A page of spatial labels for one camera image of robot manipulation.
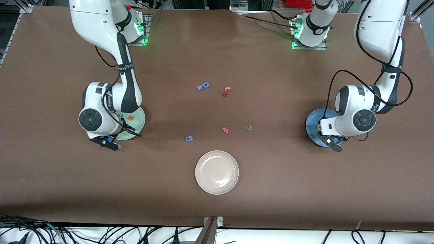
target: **brown table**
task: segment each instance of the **brown table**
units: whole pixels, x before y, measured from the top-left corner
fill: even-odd
[[[334,72],[368,83],[380,72],[354,40],[355,19],[338,14],[328,50],[311,51],[292,50],[284,27],[227,10],[163,10],[149,45],[131,48],[143,136],[114,152],[90,142],[77,119],[83,89],[112,82],[116,69],[76,34],[68,8],[35,7],[0,69],[0,211],[63,222],[201,225],[220,215],[228,227],[353,229],[363,219],[363,229],[432,229],[434,66],[419,24],[403,31],[414,81],[406,104],[339,154],[306,135]],[[210,87],[197,91],[205,81]],[[339,75],[332,96],[347,84],[358,83]],[[398,100],[408,88],[402,77]],[[240,168],[224,195],[194,178],[211,150],[229,152]]]

